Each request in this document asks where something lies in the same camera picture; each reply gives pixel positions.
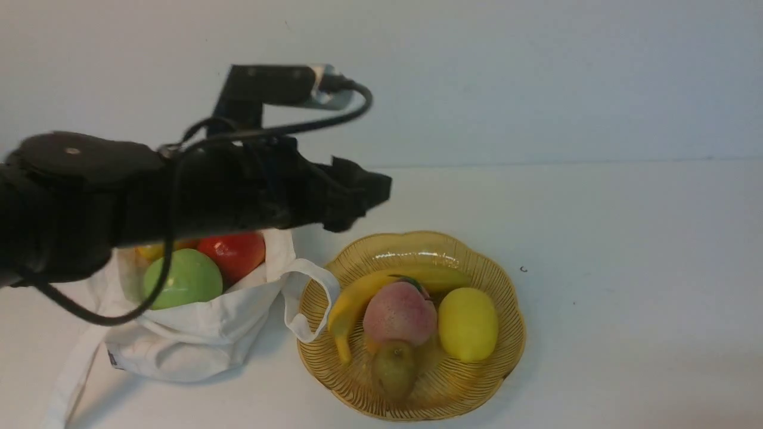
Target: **yellow glass plate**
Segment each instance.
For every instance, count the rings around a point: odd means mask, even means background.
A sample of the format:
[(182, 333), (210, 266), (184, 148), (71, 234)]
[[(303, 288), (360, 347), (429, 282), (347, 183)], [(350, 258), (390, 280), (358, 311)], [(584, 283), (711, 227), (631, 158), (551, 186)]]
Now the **yellow glass plate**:
[[(499, 328), (495, 352), (478, 363), (462, 363), (445, 356), (422, 373), (404, 404), (385, 401), (371, 386), (370, 354), (363, 340), (362, 318), (350, 338), (353, 362), (342, 366), (333, 338), (326, 329), (313, 343), (299, 343), (307, 371), (349, 407), (388, 421), (452, 418), (483, 405), (519, 363), (525, 344), (525, 326), (517, 294), (506, 272), (486, 256), (445, 234), (417, 231), (376, 234), (347, 246), (326, 268), (342, 288), (374, 271), (412, 263), (432, 263), (459, 269), (472, 277), (472, 287), (486, 292), (495, 303)], [(323, 289), (307, 284), (300, 312), (315, 329), (327, 305)]]

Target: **robotic arm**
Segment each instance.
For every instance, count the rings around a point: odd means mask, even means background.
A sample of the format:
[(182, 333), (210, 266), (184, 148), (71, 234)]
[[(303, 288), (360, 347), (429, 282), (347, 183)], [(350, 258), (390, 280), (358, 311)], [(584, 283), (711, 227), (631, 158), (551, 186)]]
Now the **robotic arm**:
[[(355, 111), (262, 128), (264, 104), (338, 110), (353, 91), (365, 99)], [(340, 158), (311, 163), (289, 134), (351, 121), (371, 103), (368, 89), (330, 66), (232, 66), (213, 116), (158, 151), (74, 133), (30, 137), (0, 164), (0, 286), (31, 285), (111, 326), (156, 300), (176, 239), (313, 223), (345, 231), (389, 198), (391, 178)], [(204, 128), (205, 139), (187, 144)], [(123, 316), (94, 314), (50, 285), (90, 277), (114, 247), (157, 241), (165, 258), (156, 288)]]

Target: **bag handle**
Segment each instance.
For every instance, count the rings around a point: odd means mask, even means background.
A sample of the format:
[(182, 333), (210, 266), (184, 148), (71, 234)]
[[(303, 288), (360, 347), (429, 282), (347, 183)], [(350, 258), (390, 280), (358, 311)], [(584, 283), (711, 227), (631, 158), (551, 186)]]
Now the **bag handle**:
[[(99, 313), (115, 315), (111, 314), (114, 313), (111, 303), (117, 294), (117, 275), (116, 266), (109, 263), (104, 271), (93, 276), (93, 282), (108, 285), (101, 299), (98, 299), (95, 293), (92, 296)], [(92, 284), (88, 284), (87, 287), (92, 290)], [(56, 379), (56, 384), (53, 386), (48, 409), (40, 423), (40, 429), (64, 429), (66, 427), (66, 422), (74, 411), (74, 406), (79, 400), (82, 388), (88, 379), (95, 352), (110, 329), (107, 326), (92, 325), (77, 340), (77, 344), (69, 352), (66, 363), (64, 363), (63, 369)]]
[(339, 281), (336, 280), (336, 277), (334, 277), (333, 274), (331, 274), (331, 272), (328, 270), (323, 269), (310, 262), (309, 260), (304, 259), (294, 260), (291, 264), (289, 264), (289, 266), (286, 267), (285, 271), (287, 273), (302, 273), (311, 277), (322, 288), (324, 288), (324, 291), (326, 292), (326, 298), (329, 303), (326, 306), (326, 312), (324, 313), (324, 317), (321, 319), (320, 324), (318, 325), (318, 329), (313, 332), (310, 329), (310, 323), (308, 323), (307, 318), (304, 316), (304, 314), (299, 312), (299, 301), (306, 284), (301, 285), (299, 282), (293, 281), (286, 282), (286, 285), (284, 285), (283, 289), (281, 289), (281, 294), (284, 297), (285, 303), (284, 323), (286, 323), (286, 326), (291, 330), (291, 332), (294, 332), (294, 335), (302, 343), (311, 343), (318, 337), (318, 335), (320, 335), (321, 332), (323, 332), (326, 324), (328, 323), (331, 307), (333, 306), (334, 301), (336, 301), (336, 297), (339, 296)]

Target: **white table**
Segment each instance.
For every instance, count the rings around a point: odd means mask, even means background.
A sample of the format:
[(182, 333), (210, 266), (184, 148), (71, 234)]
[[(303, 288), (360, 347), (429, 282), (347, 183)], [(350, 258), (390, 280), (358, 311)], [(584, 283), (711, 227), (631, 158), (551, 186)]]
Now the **white table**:
[[(301, 255), (325, 263), (383, 231), (452, 234), (509, 272), (527, 325), (489, 403), (415, 427), (763, 427), (763, 161), (384, 173), (388, 204), (345, 234), (295, 231)], [(101, 350), (71, 427), (392, 426), (311, 378), (280, 305), (248, 364), (209, 382), (141, 379)], [(37, 426), (83, 327), (35, 291), (0, 291), (0, 427)]]

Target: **white wall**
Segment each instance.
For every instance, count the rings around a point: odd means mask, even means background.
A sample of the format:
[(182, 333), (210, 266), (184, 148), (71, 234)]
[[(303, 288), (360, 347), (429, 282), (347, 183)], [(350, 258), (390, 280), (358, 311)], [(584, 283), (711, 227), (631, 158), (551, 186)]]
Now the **white wall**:
[(763, 0), (0, 0), (0, 148), (52, 129), (175, 140), (230, 63), (304, 62), (378, 99), (302, 136), (316, 160), (763, 156)]

